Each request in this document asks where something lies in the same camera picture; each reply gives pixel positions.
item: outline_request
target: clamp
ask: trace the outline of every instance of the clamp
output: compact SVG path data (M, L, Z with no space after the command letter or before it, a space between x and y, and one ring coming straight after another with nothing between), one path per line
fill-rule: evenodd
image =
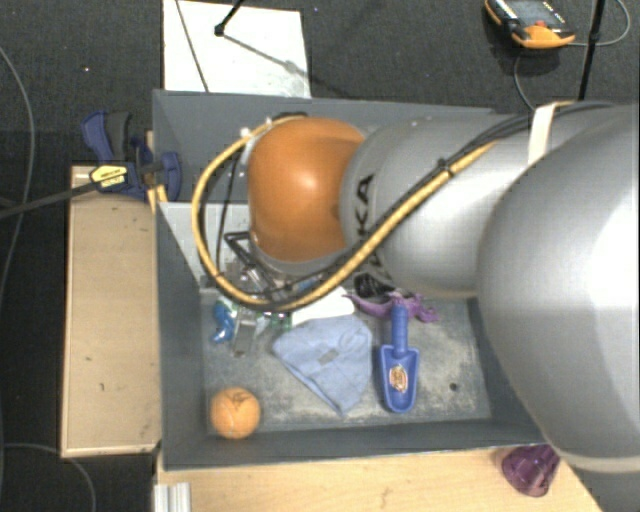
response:
M124 194L144 202L150 186L143 181L142 175L163 171L167 198L175 201L182 185L178 154L165 152L160 156L160 162L152 163L153 153L142 139L132 137L128 140L130 119L128 112L98 110L82 120L80 127L84 142L101 164L90 173L91 181L99 192ZM135 153L135 158L130 158L128 153L131 152Z

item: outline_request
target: blue cloth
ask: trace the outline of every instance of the blue cloth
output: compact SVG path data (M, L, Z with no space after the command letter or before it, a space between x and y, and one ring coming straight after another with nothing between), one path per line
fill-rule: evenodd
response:
M371 331L362 320L308 320L280 336L275 355L339 414L359 401L371 378Z

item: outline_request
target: blue object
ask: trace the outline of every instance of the blue object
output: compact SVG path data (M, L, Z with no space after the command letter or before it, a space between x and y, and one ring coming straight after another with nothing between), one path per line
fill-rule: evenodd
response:
M378 353L383 396L393 412L405 413L416 401L420 352L407 342L409 314L406 306L391 309L391 345L382 345Z
M371 379L371 338L353 315L314 319L280 336L273 352L337 413L346 414Z
M98 110L93 114L89 114L80 123L84 143L93 150L100 163L112 162L115 159L111 149L111 142L109 142L107 130L105 129L106 118L107 113L104 110Z
M211 341L223 343L232 340L236 326L231 310L222 302L216 302L215 306L213 306L213 318L215 318L218 327L213 336L211 336Z
M140 178L136 165L132 162L124 162L124 146L127 142L127 124L130 117L126 112L108 114L104 110L98 110L83 119L80 128L85 144L93 150L100 164L115 162L127 169L122 183L100 186L100 183L96 182L96 189L103 193L124 194L144 202L147 199L149 187ZM144 141L133 137L128 142L136 150L139 164L149 165L153 160L153 154ZM160 161L164 171L167 199L175 201L180 195L182 186L182 169L178 155L175 152L166 152L161 155Z

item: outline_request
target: blue clamp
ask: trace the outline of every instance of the blue clamp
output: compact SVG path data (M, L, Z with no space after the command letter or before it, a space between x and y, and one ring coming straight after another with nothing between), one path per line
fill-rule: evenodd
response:
M160 156L162 168L152 167L153 153L144 141L139 137L127 140L130 119L131 115L128 112L109 114L104 110L98 110L88 115L80 124L84 142L96 154L98 162L101 165L117 163L121 171L117 180L110 180L108 184L102 181L96 188L100 192L125 194L144 202L147 199L149 185L142 181L141 174L144 174L145 170L163 171L167 198L169 201L175 201L180 195L182 185L182 169L177 153L163 153ZM128 161L129 147L135 152L136 163Z

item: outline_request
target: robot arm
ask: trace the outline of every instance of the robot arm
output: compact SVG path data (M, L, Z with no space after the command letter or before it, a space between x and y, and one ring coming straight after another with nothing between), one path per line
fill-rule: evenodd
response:
M496 355L549 442L603 506L637 512L638 107L559 110L533 165L528 118L457 113L372 133L334 121L317 132L315 121L272 128L249 165L252 252L276 280L308 278L311 291L232 298L294 309L358 267L427 297L477 297ZM309 137L292 142L287 124ZM302 161L319 145L321 156L335 153L300 171L288 165L289 144ZM274 166L282 174L269 183Z

